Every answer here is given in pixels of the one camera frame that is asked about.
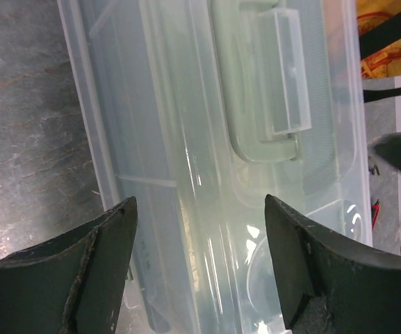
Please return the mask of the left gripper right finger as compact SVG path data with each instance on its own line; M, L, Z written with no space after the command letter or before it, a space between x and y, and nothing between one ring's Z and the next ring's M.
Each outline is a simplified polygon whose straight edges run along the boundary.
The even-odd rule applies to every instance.
M401 333L401 256L345 237L271 195L265 225L286 329Z

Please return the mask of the green plastic tool box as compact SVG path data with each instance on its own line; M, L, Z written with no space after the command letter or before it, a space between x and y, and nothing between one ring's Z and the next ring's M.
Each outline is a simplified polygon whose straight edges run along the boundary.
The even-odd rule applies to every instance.
M265 197L372 244L354 1L60 1L101 200L135 197L118 333L283 333Z

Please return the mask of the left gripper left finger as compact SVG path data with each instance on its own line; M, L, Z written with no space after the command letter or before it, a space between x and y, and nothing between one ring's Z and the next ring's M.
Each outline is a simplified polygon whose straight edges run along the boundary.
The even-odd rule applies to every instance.
M137 223L130 197L0 259L0 333L114 333Z

